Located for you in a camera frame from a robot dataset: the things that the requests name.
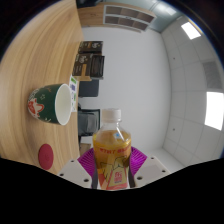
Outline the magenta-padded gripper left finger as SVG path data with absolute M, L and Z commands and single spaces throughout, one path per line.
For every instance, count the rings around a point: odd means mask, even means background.
M 83 188 L 96 189 L 98 175 L 93 149 L 89 149 L 78 159 L 69 160 L 58 176 Z

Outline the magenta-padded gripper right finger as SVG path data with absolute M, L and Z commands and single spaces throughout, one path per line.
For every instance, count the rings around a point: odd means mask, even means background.
M 169 174 L 170 171 L 156 156 L 147 156 L 137 148 L 131 148 L 128 174 L 131 188 L 143 187 Z

